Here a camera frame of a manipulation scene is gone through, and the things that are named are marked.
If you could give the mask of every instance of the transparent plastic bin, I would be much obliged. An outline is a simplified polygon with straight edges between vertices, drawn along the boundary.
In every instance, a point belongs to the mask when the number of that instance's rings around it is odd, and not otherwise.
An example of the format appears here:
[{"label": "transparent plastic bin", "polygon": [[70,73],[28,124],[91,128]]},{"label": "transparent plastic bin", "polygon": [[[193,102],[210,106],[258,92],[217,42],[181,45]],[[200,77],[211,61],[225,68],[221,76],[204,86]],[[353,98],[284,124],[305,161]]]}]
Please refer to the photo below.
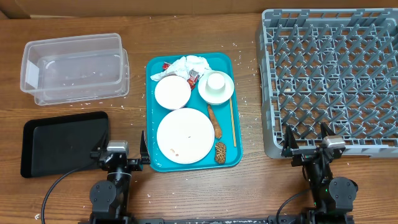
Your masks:
[{"label": "transparent plastic bin", "polygon": [[129,60],[119,34],[38,40],[25,46],[21,90],[38,105],[125,96]]}]

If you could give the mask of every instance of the gray dish rack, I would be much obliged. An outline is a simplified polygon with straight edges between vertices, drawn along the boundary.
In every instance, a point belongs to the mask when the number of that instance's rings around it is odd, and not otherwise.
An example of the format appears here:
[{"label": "gray dish rack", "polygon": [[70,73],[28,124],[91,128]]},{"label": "gray dish rack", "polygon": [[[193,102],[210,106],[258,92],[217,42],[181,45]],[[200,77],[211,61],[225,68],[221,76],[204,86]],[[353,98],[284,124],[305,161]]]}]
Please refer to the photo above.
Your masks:
[{"label": "gray dish rack", "polygon": [[346,155],[398,157],[398,9],[268,9],[256,32],[264,149],[285,127],[316,148],[320,122]]}]

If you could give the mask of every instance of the teal tray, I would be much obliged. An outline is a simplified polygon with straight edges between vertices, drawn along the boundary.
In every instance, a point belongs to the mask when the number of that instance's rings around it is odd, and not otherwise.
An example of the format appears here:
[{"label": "teal tray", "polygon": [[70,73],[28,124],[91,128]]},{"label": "teal tray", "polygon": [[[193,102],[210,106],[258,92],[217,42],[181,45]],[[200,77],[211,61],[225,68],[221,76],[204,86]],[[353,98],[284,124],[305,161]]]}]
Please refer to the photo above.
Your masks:
[{"label": "teal tray", "polygon": [[[208,54],[195,54],[196,56],[204,57],[207,59],[211,69],[225,72],[234,79],[232,71],[232,63],[229,57],[222,53],[208,53]],[[212,106],[216,118],[221,126],[223,137],[218,140],[215,139],[213,148],[202,160],[193,164],[178,164],[170,161],[160,151],[157,141],[156,133],[159,127],[160,121],[170,112],[169,110],[161,107],[155,100],[155,87],[158,82],[150,79],[151,75],[163,71],[162,66],[164,62],[173,63],[177,59],[186,55],[173,55],[153,58],[148,62],[146,66],[146,95],[147,95],[147,145],[148,151],[151,158],[150,166],[159,172],[172,172],[172,171],[183,171],[183,170],[198,170],[198,169],[210,169],[220,167],[231,167],[235,166],[243,156],[241,128],[239,125],[239,113],[236,103],[235,91],[232,95],[232,105],[234,114],[234,125],[236,135],[236,146],[233,143],[232,134],[232,122],[231,122],[231,110],[229,107],[229,101],[222,105]],[[201,111],[208,117],[207,103],[200,97],[198,88],[193,89],[191,98],[189,99],[187,108],[193,108]],[[226,161],[225,164],[218,164],[215,161],[215,144],[221,141],[226,145]]]}]

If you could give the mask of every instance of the wood grain surface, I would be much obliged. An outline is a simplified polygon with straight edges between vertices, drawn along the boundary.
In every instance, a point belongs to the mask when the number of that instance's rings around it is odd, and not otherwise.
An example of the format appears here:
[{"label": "wood grain surface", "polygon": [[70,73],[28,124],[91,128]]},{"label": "wood grain surface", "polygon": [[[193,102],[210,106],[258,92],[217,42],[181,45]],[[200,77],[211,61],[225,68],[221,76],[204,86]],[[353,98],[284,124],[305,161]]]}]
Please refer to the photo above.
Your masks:
[{"label": "wood grain surface", "polygon": [[[254,44],[260,19],[260,14],[230,14],[0,21],[0,223],[40,223],[34,217],[40,213],[46,191],[59,178],[21,177],[22,129],[28,120],[103,110],[109,115],[111,139],[128,140],[130,156],[137,157],[140,134],[146,128],[143,94],[147,62],[161,55],[202,52],[223,52],[233,62],[243,159],[228,169],[190,172],[158,173],[146,166],[144,172],[133,174],[129,211],[138,218],[166,219],[274,215],[282,202],[308,186],[301,167],[264,154],[261,79]],[[19,89],[27,42],[112,32],[120,34],[129,56],[127,97],[37,106],[32,95]],[[352,213],[356,223],[398,223],[397,168],[395,159],[344,157],[333,161],[331,169],[336,177],[345,176],[359,185]],[[88,219],[90,188],[105,178],[105,172],[92,170],[61,181],[48,200],[47,223]],[[298,213],[311,204],[309,195],[298,198],[282,214]]]}]

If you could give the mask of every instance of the white plate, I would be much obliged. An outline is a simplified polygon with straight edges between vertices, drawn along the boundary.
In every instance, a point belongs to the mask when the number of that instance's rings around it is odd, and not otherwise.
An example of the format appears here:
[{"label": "white plate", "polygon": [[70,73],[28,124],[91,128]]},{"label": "white plate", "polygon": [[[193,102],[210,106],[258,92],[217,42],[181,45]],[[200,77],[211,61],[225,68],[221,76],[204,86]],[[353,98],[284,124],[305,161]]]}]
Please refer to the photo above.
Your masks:
[{"label": "white plate", "polygon": [[166,115],[157,129],[157,144],[163,155],[179,164],[203,159],[214,143],[214,128],[202,112],[182,108]]},{"label": "white plate", "polygon": [[182,77],[171,75],[161,79],[155,87],[155,99],[168,110],[183,108],[191,97],[191,87]]}]

